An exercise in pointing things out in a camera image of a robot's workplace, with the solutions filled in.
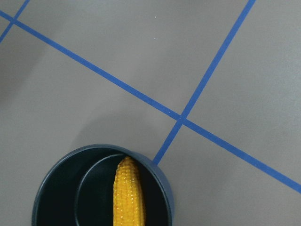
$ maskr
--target gray table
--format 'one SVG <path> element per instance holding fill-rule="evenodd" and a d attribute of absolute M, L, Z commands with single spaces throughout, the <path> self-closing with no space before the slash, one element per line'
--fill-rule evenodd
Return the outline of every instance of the gray table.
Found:
<path fill-rule="evenodd" d="M 301 2 L 249 1 L 189 102 L 247 2 L 1 0 L 0 225 L 31 225 L 51 166 L 109 143 L 159 151 L 175 226 L 299 226 Z"/>

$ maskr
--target yellow corn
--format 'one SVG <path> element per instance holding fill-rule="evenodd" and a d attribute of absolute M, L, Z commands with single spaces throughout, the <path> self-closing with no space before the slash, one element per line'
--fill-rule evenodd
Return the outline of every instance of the yellow corn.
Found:
<path fill-rule="evenodd" d="M 130 157 L 116 170 L 113 192 L 113 226 L 144 226 L 145 206 L 138 167 Z"/>

